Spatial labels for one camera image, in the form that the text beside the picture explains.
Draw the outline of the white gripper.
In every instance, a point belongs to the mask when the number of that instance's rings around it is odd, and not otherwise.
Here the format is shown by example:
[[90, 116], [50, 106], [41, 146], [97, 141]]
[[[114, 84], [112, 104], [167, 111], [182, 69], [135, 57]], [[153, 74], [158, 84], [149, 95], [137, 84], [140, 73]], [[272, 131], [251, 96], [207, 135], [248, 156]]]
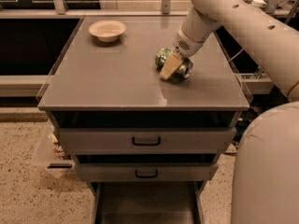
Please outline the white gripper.
[[[183, 57], [193, 56], [204, 44], [205, 36], [202, 33], [188, 34], [180, 27], [173, 40], [173, 47]], [[168, 80], [180, 67], [181, 57], [176, 53], [170, 53], [160, 72], [160, 77]]]

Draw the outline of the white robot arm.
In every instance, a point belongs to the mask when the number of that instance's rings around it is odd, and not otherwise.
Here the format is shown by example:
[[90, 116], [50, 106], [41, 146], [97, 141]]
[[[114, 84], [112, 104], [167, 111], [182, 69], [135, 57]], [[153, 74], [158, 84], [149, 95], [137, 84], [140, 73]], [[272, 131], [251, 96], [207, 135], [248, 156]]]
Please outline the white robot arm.
[[222, 25], [288, 103], [244, 131], [235, 160], [232, 224], [299, 224], [299, 34], [244, 0], [191, 0], [160, 73], [169, 79]]

